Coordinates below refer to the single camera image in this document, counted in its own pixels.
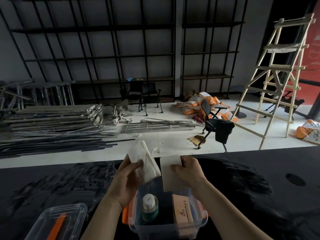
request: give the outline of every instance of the person's left hand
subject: person's left hand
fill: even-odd
[[[134,197],[139,186],[135,170],[142,165],[142,160],[131,163],[129,156],[126,155],[125,159],[119,166],[118,171],[114,175],[105,198],[108,200],[116,200],[119,202],[122,209],[126,208]]]

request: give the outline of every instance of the plastic storage box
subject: plastic storage box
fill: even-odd
[[[161,225],[156,225],[154,222],[151,224],[145,223],[142,220],[142,198],[146,194],[153,194],[158,198],[158,218],[163,217],[163,219],[165,219]],[[183,224],[176,224],[174,222],[172,194],[189,197],[194,222]],[[140,240],[195,239],[199,228],[206,225],[208,221],[207,211],[203,209],[201,202],[193,196],[190,188],[180,191],[164,192],[162,177],[157,177],[138,188],[136,195],[129,204],[128,214],[129,227],[133,232],[138,234]]]
[[[39,216],[25,240],[78,240],[88,208],[70,204],[46,209]]]

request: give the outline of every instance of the metal ladder on floor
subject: metal ladder on floor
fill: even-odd
[[[263,115],[263,116],[270,118],[269,123],[266,127],[266,130],[265,130],[265,133],[263,135],[255,132],[253,130],[250,130],[242,125],[234,123],[235,126],[240,127],[241,129],[244,129],[244,130],[246,130],[250,133],[253,133],[254,135],[262,138],[261,144],[259,146],[259,150],[261,149],[261,147],[263,145],[263,142],[266,138],[266,135],[268,133],[270,125],[273,121],[273,118],[276,117],[275,112],[276,112],[279,105],[286,105],[286,106],[290,107],[288,119],[276,117],[276,118],[282,119],[287,122],[285,137],[288,136],[289,125],[292,122],[292,113],[293,113],[294,108],[296,108],[296,105],[294,104],[296,92],[297,92],[297,90],[300,89],[300,87],[298,86],[300,71],[302,69],[305,69],[305,67],[301,66],[301,64],[302,64],[302,58],[303,58],[303,51],[305,48],[307,48],[309,46],[308,44],[306,44],[307,32],[310,27],[310,24],[313,24],[316,21],[313,18],[313,16],[314,16],[314,14],[310,13],[310,14],[307,14],[303,18],[291,19],[291,20],[284,20],[283,18],[281,18],[279,21],[276,22],[276,24],[274,25],[274,31],[273,31],[267,45],[264,47],[264,51],[263,51],[260,59],[258,60],[256,70],[255,70],[250,82],[245,86],[245,91],[242,93],[240,101],[236,105],[235,112],[233,113],[233,115],[230,119],[232,121],[233,117],[235,116],[235,114],[237,113],[239,108],[247,109],[249,111],[257,113],[255,123],[257,123],[257,121],[258,121],[259,115]],[[291,27],[291,26],[302,26],[301,42],[298,44],[278,44],[282,28]],[[269,66],[261,66],[262,60],[264,59],[267,52],[271,53]],[[293,60],[290,65],[273,64],[274,57],[275,57],[276,53],[288,53],[288,52],[295,52]],[[258,70],[263,70],[263,71],[260,72],[258,75],[256,75]],[[285,72],[283,83],[281,83],[279,80],[279,76],[278,76],[279,72]],[[266,78],[264,81],[263,89],[255,88],[255,87],[251,86],[255,81],[257,81],[259,78],[261,78],[265,74],[266,74]],[[267,85],[275,86],[276,91],[267,90]],[[283,93],[284,93],[285,89],[287,89],[287,88],[293,90],[291,103],[285,103],[285,102],[281,101]],[[248,89],[254,90],[257,92],[261,92],[261,98],[260,98],[258,110],[242,105],[242,101],[243,101]],[[266,97],[264,97],[265,93],[273,94],[276,97],[275,97],[275,99],[266,98]],[[268,102],[272,102],[275,104],[272,113],[266,113],[266,112],[260,110],[263,101],[268,101]]]

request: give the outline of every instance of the hand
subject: hand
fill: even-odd
[[[139,187],[135,170],[142,165],[142,160],[131,163],[129,156],[126,155],[104,196],[106,200],[115,200],[119,202],[122,209],[126,208]]]
[[[198,160],[191,156],[181,156],[180,165],[170,165],[172,171],[178,174],[178,176],[185,181],[191,188],[194,196],[199,199],[197,193],[197,186],[199,183],[204,183],[207,181],[202,168]]]

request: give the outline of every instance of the person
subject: person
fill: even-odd
[[[182,166],[171,165],[171,170],[189,185],[193,195],[205,206],[223,240],[271,240],[206,179],[197,159],[181,156],[181,162]],[[114,239],[119,216],[139,186],[135,170],[142,165],[142,161],[131,163],[126,156],[81,240]]]

